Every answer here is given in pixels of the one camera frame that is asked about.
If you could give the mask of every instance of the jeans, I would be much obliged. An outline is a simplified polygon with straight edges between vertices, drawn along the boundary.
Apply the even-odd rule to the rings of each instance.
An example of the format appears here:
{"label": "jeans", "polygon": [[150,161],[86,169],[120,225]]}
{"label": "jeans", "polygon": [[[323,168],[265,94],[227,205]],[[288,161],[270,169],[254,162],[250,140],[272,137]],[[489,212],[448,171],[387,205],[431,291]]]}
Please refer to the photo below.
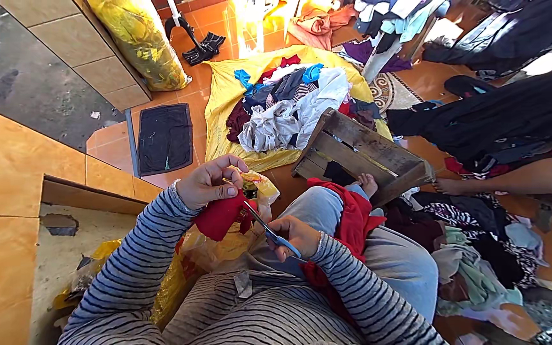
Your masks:
{"label": "jeans", "polygon": [[[346,188],[369,199],[359,185]],[[333,236],[342,210],[343,202],[336,192],[314,186],[295,199],[280,217],[297,217],[314,229]],[[382,216],[382,210],[372,211],[371,216]],[[365,265],[431,323],[438,289],[438,267],[431,255],[415,241],[384,226],[372,230],[365,245]],[[299,264],[306,261],[288,257],[280,263],[267,246],[265,235],[257,239],[249,253],[274,270],[304,278]]]}

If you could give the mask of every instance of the hand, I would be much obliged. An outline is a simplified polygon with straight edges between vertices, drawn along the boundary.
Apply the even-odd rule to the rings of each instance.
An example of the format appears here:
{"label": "hand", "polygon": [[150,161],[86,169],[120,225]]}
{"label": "hand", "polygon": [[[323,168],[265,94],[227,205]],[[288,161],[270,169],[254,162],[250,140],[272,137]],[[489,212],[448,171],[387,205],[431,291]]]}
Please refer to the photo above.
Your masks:
{"label": "hand", "polygon": [[229,199],[238,194],[242,188],[242,177],[237,169],[243,173],[249,171],[244,161],[237,156],[228,154],[198,166],[189,176],[176,184],[178,196],[190,209],[198,209],[212,200]]}
{"label": "hand", "polygon": [[[302,257],[309,258],[317,253],[318,242],[321,233],[314,230],[310,225],[302,222],[294,216],[285,216],[267,224],[280,237],[287,239]],[[291,249],[285,246],[276,247],[272,240],[268,239],[267,244],[274,251],[280,262],[285,262],[287,257],[295,256]]]}

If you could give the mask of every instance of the foot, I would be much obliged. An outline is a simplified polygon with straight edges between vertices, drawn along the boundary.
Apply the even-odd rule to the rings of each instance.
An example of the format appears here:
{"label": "foot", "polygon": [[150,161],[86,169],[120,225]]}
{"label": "foot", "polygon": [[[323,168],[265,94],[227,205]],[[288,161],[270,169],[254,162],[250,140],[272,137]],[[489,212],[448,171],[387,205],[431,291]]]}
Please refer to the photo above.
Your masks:
{"label": "foot", "polygon": [[372,195],[379,189],[379,185],[376,184],[374,177],[370,174],[362,173],[357,177],[357,180],[361,183],[361,189],[368,198],[372,198]]}
{"label": "foot", "polygon": [[472,191],[467,188],[466,182],[466,180],[436,179],[433,187],[438,193],[448,195],[471,194]]}

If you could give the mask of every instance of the scissors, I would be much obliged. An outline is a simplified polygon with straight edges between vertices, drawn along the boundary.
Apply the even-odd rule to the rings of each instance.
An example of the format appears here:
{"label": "scissors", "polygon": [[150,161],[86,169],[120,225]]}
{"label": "scissors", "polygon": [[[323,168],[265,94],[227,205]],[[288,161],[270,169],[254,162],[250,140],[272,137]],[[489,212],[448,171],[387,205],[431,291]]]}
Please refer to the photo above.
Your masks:
{"label": "scissors", "polygon": [[250,206],[250,204],[246,200],[244,200],[244,203],[246,204],[247,208],[249,208],[250,214],[252,214],[253,217],[255,219],[257,219],[257,222],[259,222],[259,224],[261,224],[261,226],[264,227],[265,236],[267,238],[271,239],[272,242],[274,242],[277,246],[285,246],[288,249],[291,249],[291,252],[294,252],[295,255],[297,255],[298,258],[302,257],[302,254],[299,252],[299,250],[297,250],[295,247],[293,247],[293,245],[291,243],[289,243],[288,240],[286,240],[286,239],[280,237],[279,235],[277,235],[275,232],[272,231],[272,229],[269,228],[269,226],[267,226],[267,224],[265,224],[265,222],[261,219],[261,217],[257,214],[257,212],[255,212],[253,207]]}

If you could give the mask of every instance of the person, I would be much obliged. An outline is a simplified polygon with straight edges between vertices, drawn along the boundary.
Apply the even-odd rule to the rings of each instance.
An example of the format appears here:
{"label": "person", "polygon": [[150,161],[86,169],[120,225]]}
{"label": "person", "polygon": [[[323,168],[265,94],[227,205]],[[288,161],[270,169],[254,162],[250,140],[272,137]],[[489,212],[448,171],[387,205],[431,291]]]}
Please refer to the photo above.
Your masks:
{"label": "person", "polygon": [[[232,198],[242,187],[232,165],[249,170],[239,157],[218,157],[174,182],[138,215],[59,344],[446,344],[428,322],[437,298],[437,267],[429,254],[380,227],[367,239],[364,265],[330,236],[342,201],[323,187],[308,189],[269,226],[325,272],[354,324],[330,309],[299,272],[287,272],[297,261],[263,236],[245,255],[198,279],[161,333],[149,321],[150,310],[174,248],[208,202]],[[360,181],[347,189],[369,198],[376,183],[368,175]],[[232,270],[236,265],[248,266]],[[252,284],[248,298],[236,290],[241,272]]]}
{"label": "person", "polygon": [[513,194],[552,194],[552,157],[486,180],[436,179],[436,191],[449,195],[480,192]]}

